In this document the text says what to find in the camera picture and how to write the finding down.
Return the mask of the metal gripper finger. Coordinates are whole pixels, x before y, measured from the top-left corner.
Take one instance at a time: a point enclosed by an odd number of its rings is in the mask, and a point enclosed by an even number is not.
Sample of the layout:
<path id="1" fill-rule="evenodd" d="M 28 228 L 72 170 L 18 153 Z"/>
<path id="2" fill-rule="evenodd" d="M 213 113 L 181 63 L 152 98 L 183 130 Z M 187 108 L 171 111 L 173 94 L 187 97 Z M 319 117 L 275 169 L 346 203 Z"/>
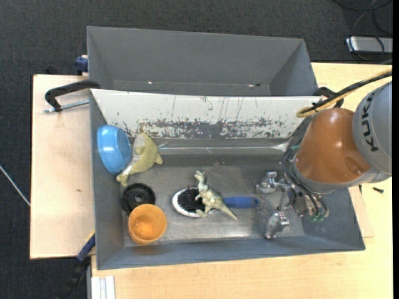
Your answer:
<path id="1" fill-rule="evenodd" d="M 274 192 L 287 192 L 291 186 L 284 178 L 279 178 L 276 171 L 269 171 L 255 186 L 256 194 L 271 194 Z"/>
<path id="2" fill-rule="evenodd" d="M 284 212 L 273 213 L 266 227 L 266 232 L 264 234 L 265 238 L 268 240 L 274 239 L 277 233 L 282 232 L 285 228 L 289 226 L 289 220 Z"/>

